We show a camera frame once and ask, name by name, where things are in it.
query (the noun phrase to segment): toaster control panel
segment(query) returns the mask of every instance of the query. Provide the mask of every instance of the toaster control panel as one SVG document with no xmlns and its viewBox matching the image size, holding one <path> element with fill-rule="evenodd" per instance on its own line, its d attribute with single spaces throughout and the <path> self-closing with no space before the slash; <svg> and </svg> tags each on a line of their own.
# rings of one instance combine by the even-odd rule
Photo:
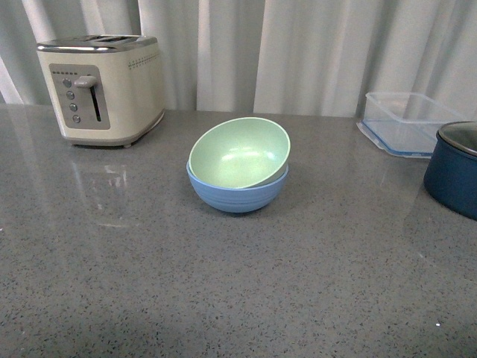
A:
<svg viewBox="0 0 477 358">
<path fill-rule="evenodd" d="M 52 63 L 49 67 L 66 126 L 110 129 L 98 67 L 63 63 Z"/>
</svg>

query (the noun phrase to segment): curtain fold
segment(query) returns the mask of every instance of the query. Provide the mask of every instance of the curtain fold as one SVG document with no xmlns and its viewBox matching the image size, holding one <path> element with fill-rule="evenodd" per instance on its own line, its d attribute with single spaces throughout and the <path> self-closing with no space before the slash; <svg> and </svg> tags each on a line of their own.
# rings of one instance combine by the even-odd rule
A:
<svg viewBox="0 0 477 358">
<path fill-rule="evenodd" d="M 0 102 L 47 104 L 36 42 L 158 39 L 166 107 L 360 116 L 421 92 L 477 120 L 477 0 L 4 0 Z"/>
</svg>

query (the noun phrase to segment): clear food container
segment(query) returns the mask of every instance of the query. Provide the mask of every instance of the clear food container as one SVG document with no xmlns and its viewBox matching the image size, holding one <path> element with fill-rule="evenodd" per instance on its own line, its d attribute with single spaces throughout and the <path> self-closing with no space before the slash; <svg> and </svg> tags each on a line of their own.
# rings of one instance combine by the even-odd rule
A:
<svg viewBox="0 0 477 358">
<path fill-rule="evenodd" d="M 370 92 L 358 126 L 390 154 L 431 157 L 439 128 L 463 121 L 466 118 L 455 110 L 420 93 Z"/>
</svg>

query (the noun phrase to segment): stacked bowls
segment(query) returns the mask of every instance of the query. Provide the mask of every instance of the stacked bowls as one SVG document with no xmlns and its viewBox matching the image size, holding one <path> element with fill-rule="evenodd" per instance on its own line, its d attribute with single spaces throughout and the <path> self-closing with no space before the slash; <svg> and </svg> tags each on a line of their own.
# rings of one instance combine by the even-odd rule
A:
<svg viewBox="0 0 477 358">
<path fill-rule="evenodd" d="M 245 117 L 221 123 L 194 144 L 187 172 L 202 200 L 229 213 L 270 203 L 288 174 L 290 139 L 268 119 Z"/>
</svg>

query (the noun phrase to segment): toaster base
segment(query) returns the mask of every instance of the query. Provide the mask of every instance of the toaster base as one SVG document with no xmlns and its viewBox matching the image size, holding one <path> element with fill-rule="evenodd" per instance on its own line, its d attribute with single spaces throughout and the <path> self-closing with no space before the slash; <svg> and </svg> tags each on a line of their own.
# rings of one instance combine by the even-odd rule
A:
<svg viewBox="0 0 477 358">
<path fill-rule="evenodd" d="M 65 138 L 68 140 L 72 145 L 94 145 L 98 147 L 117 147 L 117 146 L 124 146 L 125 148 L 131 147 L 131 144 L 137 141 L 139 138 L 144 136 L 147 132 L 151 131 L 154 127 L 156 127 L 159 122 L 161 122 L 162 118 L 164 118 L 164 110 L 159 113 L 156 118 L 154 118 L 151 123 L 144 128 L 142 131 L 134 134 L 133 136 L 127 136 L 125 138 L 118 138 L 118 139 L 86 139 L 86 138 Z"/>
</svg>

